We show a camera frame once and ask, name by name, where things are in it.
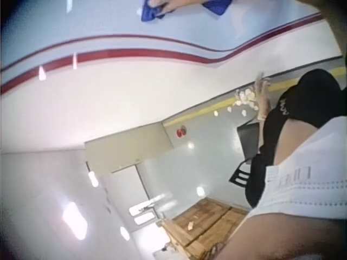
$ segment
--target yellow stripe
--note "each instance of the yellow stripe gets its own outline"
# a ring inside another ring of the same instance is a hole
[[[329,72],[334,77],[339,77],[339,76],[346,74],[346,68],[345,67],[339,67],[339,68],[331,69],[331,70],[329,70]],[[286,80],[286,81],[272,84],[269,87],[269,91],[275,92],[275,91],[287,89],[287,88],[297,84],[298,81],[299,81],[299,79],[297,78],[297,79],[291,79],[291,80]],[[236,101],[235,97],[225,99],[225,100],[218,102],[218,103],[215,103],[214,105],[211,105],[209,107],[204,107],[198,111],[192,112],[192,113],[187,114],[187,115],[180,116],[179,118],[176,118],[176,119],[173,119],[169,122],[166,122],[166,123],[164,123],[164,127],[172,126],[174,124],[178,124],[180,122],[195,118],[197,116],[205,115],[205,114],[211,113],[215,110],[218,110],[218,109],[221,109],[224,107],[228,107],[228,106],[232,106],[235,103],[235,101]]]

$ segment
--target red curved stripe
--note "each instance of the red curved stripe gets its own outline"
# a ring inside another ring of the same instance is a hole
[[[88,53],[80,53],[78,54],[78,62],[87,62],[87,61],[95,61],[95,60],[101,60],[101,59],[109,59],[109,58],[120,58],[120,57],[154,57],[154,58],[165,58],[165,59],[175,59],[175,60],[181,60],[181,61],[190,61],[190,62],[197,62],[202,64],[212,64],[212,63],[219,63],[223,62],[225,60],[228,60],[237,54],[260,44],[261,42],[264,42],[266,40],[269,40],[270,38],[276,37],[280,34],[283,34],[285,32],[288,32],[290,30],[305,26],[307,24],[317,22],[322,20],[323,17],[321,15],[315,15],[308,19],[301,20],[299,22],[295,22],[293,24],[281,27],[277,30],[272,30],[266,34],[263,34],[260,37],[257,37],[256,39],[249,41],[248,43],[242,45],[241,47],[235,49],[234,52],[220,58],[206,58],[201,57],[193,54],[186,54],[186,53],[180,53],[177,51],[168,51],[168,50],[155,50],[155,49],[110,49],[110,50],[99,50],[99,51],[91,51]],[[46,72],[62,68],[65,66],[72,66],[73,59],[72,56],[64,57],[57,59],[55,61],[47,62],[46,64],[42,65],[44,70]],[[28,70],[24,72],[23,74],[15,77],[14,79],[10,80],[9,82],[5,83],[1,87],[1,95],[5,94],[9,90],[15,88],[16,86],[20,85],[21,83],[24,83],[27,80],[32,79],[33,77],[38,76],[38,67],[33,68],[31,70]]]
[[[321,17],[321,14],[313,14],[313,15],[309,15],[309,16],[306,16],[306,17],[303,17],[303,18],[300,18],[298,20],[295,20],[295,21],[292,21],[292,22],[289,22],[289,23],[286,23],[284,25],[281,25],[279,27],[276,27],[270,31],[273,31],[273,30],[278,30],[280,28],[283,28],[285,26],[288,26],[288,25],[293,25],[297,22],[300,22],[300,21],[303,21],[303,20],[307,20],[307,19],[310,19],[312,17]],[[243,45],[246,45],[247,43],[249,42],[252,42],[254,41],[256,38],[258,37],[261,37],[263,35],[266,35],[268,34],[270,31],[267,31],[267,32],[264,32],[263,34],[245,42],[244,44],[242,44],[241,46]],[[37,50],[33,53],[30,53],[16,61],[14,61],[13,63],[10,63],[9,65],[1,68],[1,72],[4,72],[8,69],[10,69],[11,67],[13,67],[14,65],[24,61],[24,60],[27,60],[39,53],[42,53],[42,52],[45,52],[47,50],[52,50],[52,49],[55,49],[55,48],[58,48],[58,47],[61,47],[61,46],[65,46],[65,45],[68,45],[68,44],[71,44],[71,43],[76,43],[76,42],[85,42],[85,41],[90,41],[90,40],[99,40],[99,39],[107,39],[107,38],[137,38],[137,39],[147,39],[147,40],[159,40],[159,41],[165,41],[165,42],[174,42],[174,43],[179,43],[179,44],[183,44],[183,45],[187,45],[187,46],[190,46],[190,47],[195,47],[197,49],[202,49],[202,50],[207,50],[207,51],[211,51],[211,52],[214,52],[214,53],[226,53],[226,52],[230,52],[230,51],[233,51],[241,46],[238,46],[238,47],[235,47],[235,48],[231,48],[231,49],[225,49],[225,50],[217,50],[217,49],[211,49],[211,48],[207,48],[207,47],[204,47],[204,46],[201,46],[201,45],[198,45],[198,44],[194,44],[194,43],[190,43],[190,42],[185,42],[185,41],[181,41],[181,40],[177,40],[177,39],[173,39],[173,38],[165,38],[165,37],[160,37],[160,36],[152,36],[152,35],[138,35],[138,34],[110,34],[110,35],[96,35],[96,36],[88,36],[88,37],[82,37],[82,38],[76,38],[76,39],[72,39],[72,40],[69,40],[69,41],[65,41],[65,42],[60,42],[60,43],[56,43],[56,44],[53,44],[53,45],[50,45],[48,47],[45,47],[45,48],[42,48],[40,50]]]

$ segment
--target wooden crate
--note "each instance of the wooden crate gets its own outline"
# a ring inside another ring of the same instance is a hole
[[[247,211],[205,198],[169,220],[161,221],[172,244],[190,260],[196,260],[216,243],[225,243]]]

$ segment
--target woman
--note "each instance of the woman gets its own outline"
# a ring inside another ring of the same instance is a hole
[[[268,82],[261,78],[255,81],[260,121],[259,154],[252,159],[246,186],[246,198],[253,208],[264,191],[267,166],[283,162],[331,119],[346,116],[346,90],[341,91],[337,81],[324,70],[306,73],[296,86],[282,94],[273,110],[266,96]],[[295,137],[283,138],[290,131],[295,131]],[[283,148],[277,152],[277,146]]]
[[[172,10],[203,1],[169,2]],[[300,2],[322,12],[345,54],[343,1]],[[260,178],[264,185],[254,200],[255,209],[229,242],[224,248],[213,247],[204,260],[347,259],[346,117],[340,116],[345,114],[346,90],[340,92],[329,73],[314,70],[269,112],[260,86],[264,141],[257,158],[263,167],[269,165]]]

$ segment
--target fire alarm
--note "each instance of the fire alarm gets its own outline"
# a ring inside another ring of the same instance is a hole
[[[181,138],[187,134],[187,129],[185,126],[181,126],[177,131],[176,131],[177,137]]]

